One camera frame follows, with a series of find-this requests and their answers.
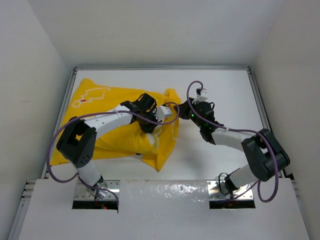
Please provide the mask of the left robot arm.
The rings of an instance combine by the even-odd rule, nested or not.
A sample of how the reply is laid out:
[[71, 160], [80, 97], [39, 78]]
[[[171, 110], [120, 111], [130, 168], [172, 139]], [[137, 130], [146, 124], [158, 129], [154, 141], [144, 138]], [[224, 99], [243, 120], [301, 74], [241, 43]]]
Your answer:
[[161, 106], [147, 93], [135, 101], [124, 101], [104, 114], [86, 119], [72, 118], [59, 137], [56, 149], [75, 167], [80, 179], [94, 191], [103, 181], [92, 161], [96, 140], [122, 126], [138, 122], [145, 133], [164, 120]]

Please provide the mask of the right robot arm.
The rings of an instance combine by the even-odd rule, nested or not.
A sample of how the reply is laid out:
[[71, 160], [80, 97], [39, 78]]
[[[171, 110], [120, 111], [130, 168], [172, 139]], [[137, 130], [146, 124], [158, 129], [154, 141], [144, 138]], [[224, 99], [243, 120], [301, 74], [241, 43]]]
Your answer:
[[279, 171], [290, 164], [290, 158], [273, 133], [263, 128], [251, 130], [230, 130], [216, 121], [213, 102], [189, 98], [174, 107], [179, 118], [191, 120], [198, 128], [201, 137], [208, 143], [239, 150], [244, 153], [247, 165], [226, 174], [219, 184], [223, 195], [232, 195], [240, 187], [253, 182], [266, 182], [278, 178]]

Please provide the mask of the cream pillow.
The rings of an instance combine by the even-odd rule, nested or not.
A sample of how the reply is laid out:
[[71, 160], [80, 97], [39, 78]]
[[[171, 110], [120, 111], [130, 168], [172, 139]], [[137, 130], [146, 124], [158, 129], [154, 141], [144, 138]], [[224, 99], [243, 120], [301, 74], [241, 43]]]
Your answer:
[[158, 149], [159, 147], [159, 135], [161, 133], [161, 129], [155, 129], [152, 133], [146, 133], [147, 139], [149, 143], [153, 146], [154, 149]]

